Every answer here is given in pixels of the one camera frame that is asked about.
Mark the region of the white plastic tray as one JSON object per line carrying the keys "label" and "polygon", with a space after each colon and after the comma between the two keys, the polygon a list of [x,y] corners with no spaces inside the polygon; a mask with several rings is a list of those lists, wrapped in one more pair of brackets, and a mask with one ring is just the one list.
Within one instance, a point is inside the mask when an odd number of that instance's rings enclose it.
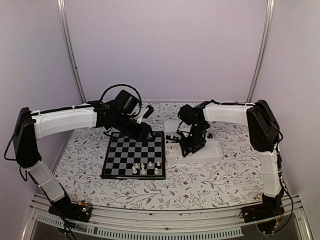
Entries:
{"label": "white plastic tray", "polygon": [[[166,120],[164,122],[164,135],[175,135],[181,138],[177,134],[177,128],[180,124],[179,120]],[[214,130],[213,124],[210,123],[210,128],[205,133],[206,144],[205,146],[197,151],[196,153],[190,153],[186,157],[183,157],[181,154],[180,160],[167,160],[168,164],[196,164],[196,163],[215,163],[219,162],[222,157],[222,149],[218,141],[216,132]],[[212,133],[213,139],[207,138],[207,134]]]}

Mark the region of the black grey chessboard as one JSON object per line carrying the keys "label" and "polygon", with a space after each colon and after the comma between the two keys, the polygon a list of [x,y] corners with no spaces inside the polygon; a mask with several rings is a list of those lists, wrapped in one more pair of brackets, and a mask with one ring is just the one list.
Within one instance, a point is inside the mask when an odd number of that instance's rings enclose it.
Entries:
{"label": "black grey chessboard", "polygon": [[[155,140],[136,141],[121,132],[113,132],[109,139],[107,152],[102,167],[102,179],[136,179],[136,180],[165,180],[166,155],[165,134],[163,131],[154,131]],[[132,168],[138,163],[137,174]],[[141,164],[144,164],[146,174],[141,174]]]}

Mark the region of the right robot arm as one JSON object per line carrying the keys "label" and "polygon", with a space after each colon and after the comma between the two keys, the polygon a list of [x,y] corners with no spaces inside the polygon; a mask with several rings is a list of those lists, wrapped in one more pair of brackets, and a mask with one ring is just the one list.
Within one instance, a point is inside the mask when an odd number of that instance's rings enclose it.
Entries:
{"label": "right robot arm", "polygon": [[245,125],[251,147],[257,151],[264,181],[262,204],[258,213],[269,218],[281,205],[284,189],[281,185],[281,156],[279,143],[283,139],[279,124],[265,100],[254,103],[204,101],[196,106],[182,106],[177,114],[189,132],[178,129],[183,157],[194,154],[206,145],[205,134],[211,122]]}

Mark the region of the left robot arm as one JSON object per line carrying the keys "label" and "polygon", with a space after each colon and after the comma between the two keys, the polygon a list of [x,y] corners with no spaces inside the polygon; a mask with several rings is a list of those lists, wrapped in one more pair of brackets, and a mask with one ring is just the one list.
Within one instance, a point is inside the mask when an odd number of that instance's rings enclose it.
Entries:
{"label": "left robot arm", "polygon": [[115,129],[136,141],[154,138],[152,128],[143,119],[154,111],[151,105],[142,107],[139,92],[132,95],[122,89],[118,95],[107,102],[104,97],[108,87],[98,100],[88,101],[49,110],[31,111],[28,107],[20,110],[8,146],[13,146],[14,157],[20,168],[36,182],[46,194],[50,204],[63,216],[74,213],[70,197],[53,176],[48,166],[42,161],[37,141],[54,134],[86,128]]}

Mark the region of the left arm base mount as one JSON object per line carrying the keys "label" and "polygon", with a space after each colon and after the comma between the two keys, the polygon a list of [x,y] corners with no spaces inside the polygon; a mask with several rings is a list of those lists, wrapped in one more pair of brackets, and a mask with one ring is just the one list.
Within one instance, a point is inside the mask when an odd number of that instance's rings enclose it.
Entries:
{"label": "left arm base mount", "polygon": [[51,201],[48,212],[63,219],[88,223],[91,218],[92,207],[93,205],[85,200],[72,202],[68,197],[63,197],[56,202]]}

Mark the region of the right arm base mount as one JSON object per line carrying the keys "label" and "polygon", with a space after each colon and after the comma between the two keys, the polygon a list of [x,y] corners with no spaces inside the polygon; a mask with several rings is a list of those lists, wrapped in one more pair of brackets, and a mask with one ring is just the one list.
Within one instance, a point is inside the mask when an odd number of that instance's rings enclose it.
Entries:
{"label": "right arm base mount", "polygon": [[256,222],[256,227],[260,233],[272,235],[278,229],[284,213],[282,202],[278,205],[267,202],[242,207],[238,216],[245,223]]}

